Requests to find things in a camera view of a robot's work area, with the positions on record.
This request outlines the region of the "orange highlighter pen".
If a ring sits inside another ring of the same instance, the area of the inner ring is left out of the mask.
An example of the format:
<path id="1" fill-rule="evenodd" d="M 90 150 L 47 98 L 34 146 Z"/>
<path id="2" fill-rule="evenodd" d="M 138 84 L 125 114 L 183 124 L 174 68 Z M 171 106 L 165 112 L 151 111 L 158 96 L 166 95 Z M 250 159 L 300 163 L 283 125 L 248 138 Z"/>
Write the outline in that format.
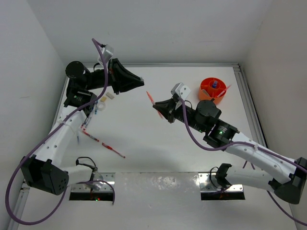
<path id="1" fill-rule="evenodd" d="M 228 85 L 217 97 L 222 97 L 232 85 Z"/>
<path id="2" fill-rule="evenodd" d="M 150 93 L 149 93 L 148 91 L 146 91 L 146 93 L 147 93 L 147 96 L 148 96 L 149 100 L 151 101 L 152 105 L 155 105 L 155 101 L 153 100 L 153 98 L 152 98 L 152 96 L 150 95 Z M 164 118 L 164 117 L 162 116 L 162 114 L 161 114 L 159 111 L 157 111 L 157 113 L 158 113 L 158 115 L 160 116 L 161 119 Z"/>

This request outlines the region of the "white glue bottle blue cap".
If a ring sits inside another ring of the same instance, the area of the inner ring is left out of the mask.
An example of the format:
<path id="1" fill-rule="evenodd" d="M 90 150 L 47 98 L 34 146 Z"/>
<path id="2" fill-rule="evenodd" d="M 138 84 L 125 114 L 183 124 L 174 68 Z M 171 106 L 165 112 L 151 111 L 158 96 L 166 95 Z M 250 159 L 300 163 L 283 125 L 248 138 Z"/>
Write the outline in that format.
<path id="1" fill-rule="evenodd" d="M 217 81 L 214 81 L 213 84 L 212 84 L 212 88 L 215 89 L 217 87 L 217 83 L 218 83 Z"/>

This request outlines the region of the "red gel pen long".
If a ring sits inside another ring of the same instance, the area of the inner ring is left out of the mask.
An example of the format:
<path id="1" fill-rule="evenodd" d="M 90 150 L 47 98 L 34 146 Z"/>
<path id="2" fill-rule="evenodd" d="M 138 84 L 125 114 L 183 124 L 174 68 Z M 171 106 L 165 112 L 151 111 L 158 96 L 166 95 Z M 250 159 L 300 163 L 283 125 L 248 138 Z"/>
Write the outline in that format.
<path id="1" fill-rule="evenodd" d="M 119 153 L 118 151 L 116 151 L 115 149 L 113 149 L 111 146 L 105 144 L 104 142 L 102 142 L 102 146 L 104 146 L 104 147 L 107 148 L 108 150 L 110 150 L 110 151 L 116 153 L 116 154 L 119 155 L 120 157 L 122 157 L 122 158 L 124 158 L 124 159 L 126 158 L 126 156 L 122 155 L 121 153 Z"/>

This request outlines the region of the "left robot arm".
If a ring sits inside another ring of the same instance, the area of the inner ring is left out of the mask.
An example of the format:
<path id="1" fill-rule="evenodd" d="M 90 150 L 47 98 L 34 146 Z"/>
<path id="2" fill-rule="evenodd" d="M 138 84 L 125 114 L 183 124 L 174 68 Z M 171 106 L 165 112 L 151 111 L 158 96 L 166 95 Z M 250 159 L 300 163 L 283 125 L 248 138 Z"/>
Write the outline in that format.
<path id="1" fill-rule="evenodd" d="M 65 73 L 69 78 L 66 100 L 51 136 L 21 166 L 28 186 L 54 195 L 60 195 L 72 184 L 90 181 L 97 170 L 94 165 L 79 163 L 61 167 L 69 142 L 94 110 L 94 105 L 89 102 L 97 96 L 91 91 L 103 88 L 105 83 L 115 94 L 144 85 L 142 78 L 125 69 L 116 58 L 108 61 L 106 71 L 90 72 L 83 63 L 73 61 L 67 65 Z"/>

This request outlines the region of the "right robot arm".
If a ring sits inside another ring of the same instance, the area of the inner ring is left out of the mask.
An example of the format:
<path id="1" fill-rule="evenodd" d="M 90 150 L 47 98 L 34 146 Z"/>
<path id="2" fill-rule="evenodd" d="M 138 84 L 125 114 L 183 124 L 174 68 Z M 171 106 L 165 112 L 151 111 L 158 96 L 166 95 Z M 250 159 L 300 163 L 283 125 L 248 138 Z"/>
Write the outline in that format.
<path id="1" fill-rule="evenodd" d="M 219 118 L 221 110 L 213 101 L 202 100 L 192 109 L 180 98 L 156 102 L 153 108 L 169 123 L 179 120 L 187 131 L 195 129 L 204 133 L 204 141 L 209 145 L 197 145 L 206 151 L 222 150 L 236 155 L 260 170 L 242 170 L 229 163 L 223 163 L 215 173 L 219 188 L 242 184 L 273 192 L 281 200 L 299 204 L 307 180 L 307 160 L 296 160 L 277 154 L 251 140 L 236 127 Z"/>

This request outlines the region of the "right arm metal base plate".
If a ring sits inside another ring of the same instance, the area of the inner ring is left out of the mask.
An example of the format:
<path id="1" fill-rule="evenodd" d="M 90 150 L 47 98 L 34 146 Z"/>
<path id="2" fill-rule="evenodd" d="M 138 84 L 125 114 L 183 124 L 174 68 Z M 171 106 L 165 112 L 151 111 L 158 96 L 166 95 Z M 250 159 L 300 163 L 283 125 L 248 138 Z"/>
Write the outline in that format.
<path id="1" fill-rule="evenodd" d="M 227 185 L 226 188 L 222 188 L 220 185 L 217 184 L 215 179 L 215 173 L 209 172 L 200 172 L 199 173 L 199 184 L 200 184 L 200 191 L 202 193 L 213 193 L 213 192 L 243 192 L 242 185 Z"/>

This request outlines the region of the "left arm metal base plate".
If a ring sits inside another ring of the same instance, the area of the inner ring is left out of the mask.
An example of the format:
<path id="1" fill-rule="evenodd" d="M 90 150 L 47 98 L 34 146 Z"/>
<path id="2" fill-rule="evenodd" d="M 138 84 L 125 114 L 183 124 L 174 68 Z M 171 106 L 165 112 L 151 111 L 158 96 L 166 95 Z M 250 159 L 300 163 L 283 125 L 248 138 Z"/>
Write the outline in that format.
<path id="1" fill-rule="evenodd" d="M 90 181 L 94 181 L 94 183 L 78 183 L 71 186 L 71 192 L 73 193 L 104 193 L 104 192 L 112 192 L 112 188 L 109 184 L 114 187 L 115 186 L 115 175 L 109 173 L 96 173 L 92 176 Z"/>

